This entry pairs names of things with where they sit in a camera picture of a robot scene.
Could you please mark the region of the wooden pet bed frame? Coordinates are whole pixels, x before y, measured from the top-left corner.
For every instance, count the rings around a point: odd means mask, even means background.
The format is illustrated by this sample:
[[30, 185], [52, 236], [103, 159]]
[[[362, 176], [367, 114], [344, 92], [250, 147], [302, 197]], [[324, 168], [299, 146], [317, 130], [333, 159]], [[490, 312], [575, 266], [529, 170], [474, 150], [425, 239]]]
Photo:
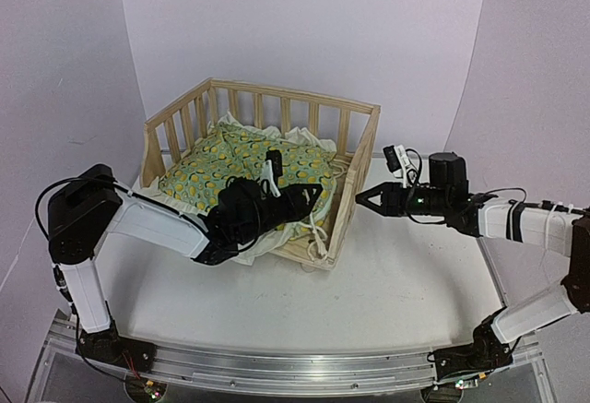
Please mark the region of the wooden pet bed frame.
[[295, 103], [306, 106], [306, 127], [314, 136], [320, 136], [322, 110], [338, 111], [336, 162], [344, 165], [344, 174], [338, 177], [336, 198], [325, 221], [326, 258], [321, 261], [312, 256], [309, 244], [302, 238], [288, 241], [271, 251], [273, 255], [303, 266], [326, 271], [333, 269], [354, 215], [355, 195], [364, 186], [371, 165], [380, 107], [321, 93], [210, 77], [145, 121], [139, 175], [142, 187], [165, 174], [165, 154], [176, 163], [188, 154], [198, 138], [207, 135], [208, 128], [220, 117], [219, 100], [223, 92], [227, 94], [226, 112], [236, 120], [240, 120], [243, 113], [249, 113], [252, 116], [250, 124], [260, 129], [266, 125], [266, 99], [276, 100], [282, 135], [292, 129], [291, 113]]

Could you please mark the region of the lemon print bed cushion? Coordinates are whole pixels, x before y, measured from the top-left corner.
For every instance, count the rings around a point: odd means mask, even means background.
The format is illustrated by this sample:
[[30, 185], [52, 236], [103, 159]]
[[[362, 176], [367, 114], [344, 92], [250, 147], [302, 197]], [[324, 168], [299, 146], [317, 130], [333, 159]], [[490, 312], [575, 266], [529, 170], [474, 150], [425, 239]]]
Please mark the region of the lemon print bed cushion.
[[252, 249], [233, 260], [250, 266], [256, 257], [284, 243], [307, 238], [303, 254], [313, 264], [322, 264], [328, 256], [325, 222], [344, 166], [336, 161], [336, 143], [320, 139], [306, 128], [295, 127], [282, 136], [275, 126], [259, 129], [243, 125], [227, 114], [209, 128], [205, 138], [195, 142], [192, 151], [139, 193], [184, 213], [206, 215], [218, 204], [218, 194], [229, 178], [259, 179], [268, 150], [281, 153], [280, 188], [320, 184], [323, 191], [309, 216], [266, 232]]

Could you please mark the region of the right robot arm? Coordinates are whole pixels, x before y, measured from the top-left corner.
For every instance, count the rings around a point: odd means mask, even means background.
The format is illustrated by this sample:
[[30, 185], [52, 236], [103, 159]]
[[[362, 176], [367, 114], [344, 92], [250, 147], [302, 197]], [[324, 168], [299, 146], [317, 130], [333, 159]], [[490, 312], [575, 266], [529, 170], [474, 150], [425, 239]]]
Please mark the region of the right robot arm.
[[357, 194], [357, 204], [478, 239], [496, 283], [506, 289], [502, 308], [474, 328], [469, 342], [428, 355], [436, 382], [499, 371], [512, 363], [523, 336], [588, 313], [588, 208], [514, 198], [523, 188], [472, 192], [466, 161], [453, 152], [422, 158], [397, 145], [383, 156], [392, 180]]

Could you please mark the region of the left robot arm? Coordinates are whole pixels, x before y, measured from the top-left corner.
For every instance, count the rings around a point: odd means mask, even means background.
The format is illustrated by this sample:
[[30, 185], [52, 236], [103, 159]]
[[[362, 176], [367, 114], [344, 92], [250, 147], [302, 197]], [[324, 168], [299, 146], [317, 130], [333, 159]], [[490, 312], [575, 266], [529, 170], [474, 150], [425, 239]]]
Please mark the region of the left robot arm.
[[98, 258], [112, 239], [155, 246], [205, 267], [254, 248], [280, 225], [308, 218], [318, 183], [279, 186], [271, 161], [258, 180], [231, 177], [207, 213], [183, 212], [120, 183], [96, 164], [56, 181], [36, 198], [34, 218], [48, 244], [58, 289], [77, 319], [77, 354], [107, 364], [147, 362], [152, 343], [123, 336], [105, 296]]

